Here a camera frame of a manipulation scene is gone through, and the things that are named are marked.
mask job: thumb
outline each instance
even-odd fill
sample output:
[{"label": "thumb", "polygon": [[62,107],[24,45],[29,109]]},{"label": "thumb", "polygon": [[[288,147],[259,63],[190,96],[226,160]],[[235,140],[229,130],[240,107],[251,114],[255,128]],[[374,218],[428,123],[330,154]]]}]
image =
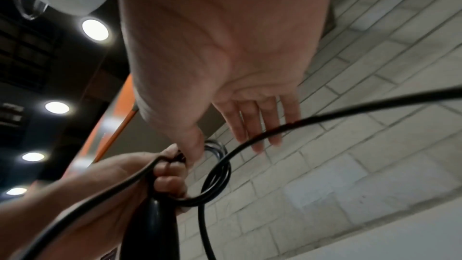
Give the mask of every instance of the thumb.
[{"label": "thumb", "polygon": [[204,154],[204,134],[197,125],[193,125],[187,130],[170,135],[173,143],[186,157],[186,166],[192,167],[195,162],[202,158]]}]

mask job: dark ceiling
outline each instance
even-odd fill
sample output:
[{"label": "dark ceiling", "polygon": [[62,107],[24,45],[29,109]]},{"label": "dark ceiling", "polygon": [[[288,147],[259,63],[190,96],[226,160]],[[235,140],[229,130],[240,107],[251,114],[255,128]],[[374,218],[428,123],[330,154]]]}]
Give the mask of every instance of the dark ceiling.
[{"label": "dark ceiling", "polygon": [[[48,8],[28,21],[12,0],[0,0],[0,194],[59,179],[127,78],[117,1],[91,16],[109,26],[110,44],[84,36],[79,17]],[[53,100],[71,111],[49,113],[44,105]],[[26,163],[21,155],[30,151],[47,159]]]}]

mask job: black cable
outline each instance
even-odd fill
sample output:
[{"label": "black cable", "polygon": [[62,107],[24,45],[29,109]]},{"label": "black cable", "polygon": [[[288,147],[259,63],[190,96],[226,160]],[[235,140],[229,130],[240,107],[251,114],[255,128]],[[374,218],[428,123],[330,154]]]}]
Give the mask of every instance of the black cable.
[{"label": "black cable", "polygon": [[[243,151],[244,149],[250,147],[251,145],[264,140],[273,135],[283,133],[289,130],[294,130],[304,126],[322,123],[325,121],[339,119],[343,117],[349,117],[357,114],[362,114],[371,111],[385,110],[395,107],[403,107],[414,104],[424,104],[431,102],[439,102],[453,99],[462,98],[462,87],[449,88],[438,91],[429,91],[419,94],[411,94],[406,96],[401,96],[397,98],[390,98],[376,102],[370,102],[365,104],[360,104],[341,110],[333,111],[323,115],[311,116],[305,119],[302,119],[298,122],[285,124],[278,128],[266,131],[245,143],[236,147],[230,153],[227,153],[226,148],[216,142],[216,141],[206,141],[205,150],[211,152],[214,156],[217,157],[219,162],[212,168],[211,172],[207,175],[204,185],[202,187],[201,194],[194,198],[187,199],[177,199],[169,196],[165,196],[165,200],[171,201],[178,207],[199,207],[198,218],[199,218],[199,230],[201,238],[204,244],[204,249],[207,254],[207,257],[210,260],[216,260],[215,255],[208,238],[207,229],[205,225],[205,216],[204,216],[204,205],[214,198],[216,198],[226,187],[231,177],[231,165],[230,160]],[[133,174],[132,176],[125,179],[123,182],[110,187],[94,196],[91,196],[75,205],[71,208],[72,210],[66,211],[65,216],[58,216],[44,231],[42,231],[32,244],[27,247],[21,257],[21,260],[33,260],[35,259],[45,248],[49,245],[53,239],[55,239],[65,228],[71,225],[75,220],[83,216],[85,213],[90,211],[92,208],[96,207],[103,201],[111,198],[117,193],[128,188],[132,184],[138,182],[139,180],[145,178],[148,174],[152,174],[153,168],[160,161],[181,161],[184,162],[184,156],[182,154],[177,155],[175,158],[168,158],[165,156],[159,156],[149,165]]]}]

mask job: skin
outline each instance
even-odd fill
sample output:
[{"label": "skin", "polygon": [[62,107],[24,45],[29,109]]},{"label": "skin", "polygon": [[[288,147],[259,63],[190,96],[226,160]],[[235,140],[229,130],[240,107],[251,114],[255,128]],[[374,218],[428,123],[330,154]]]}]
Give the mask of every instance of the skin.
[{"label": "skin", "polygon": [[[203,153],[196,123],[212,103],[240,143],[300,119],[296,87],[321,36],[329,0],[119,0],[143,118],[188,163]],[[280,145],[280,135],[269,142]],[[263,151],[263,143],[253,146]]]},{"label": "skin", "polygon": [[[37,193],[0,205],[0,259],[8,259],[73,204],[98,193],[142,169],[159,155],[173,157],[173,145],[160,154],[133,153],[114,156],[84,173],[59,180]],[[181,163],[159,163],[154,187],[183,197],[187,169]],[[146,198],[141,181],[102,203],[69,227],[39,256],[46,260],[96,259],[120,244],[138,205]]]}]

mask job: ceiling light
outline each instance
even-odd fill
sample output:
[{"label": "ceiling light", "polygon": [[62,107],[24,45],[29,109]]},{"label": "ceiling light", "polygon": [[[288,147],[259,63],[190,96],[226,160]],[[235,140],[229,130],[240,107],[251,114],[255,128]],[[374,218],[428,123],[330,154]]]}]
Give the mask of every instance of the ceiling light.
[{"label": "ceiling light", "polygon": [[22,194],[24,194],[26,192],[27,192],[26,188],[15,187],[15,188],[11,188],[10,190],[8,190],[6,192],[6,194],[11,195],[11,196],[18,196],[18,195],[22,195]]},{"label": "ceiling light", "polygon": [[39,162],[45,158],[44,154],[41,153],[27,153],[23,155],[23,160],[28,162]]},{"label": "ceiling light", "polygon": [[88,19],[82,23],[82,29],[87,36],[96,41],[104,41],[109,38],[109,30],[106,26],[95,19]]},{"label": "ceiling light", "polygon": [[54,114],[65,114],[69,112],[69,106],[62,102],[49,102],[45,105],[45,109]]}]

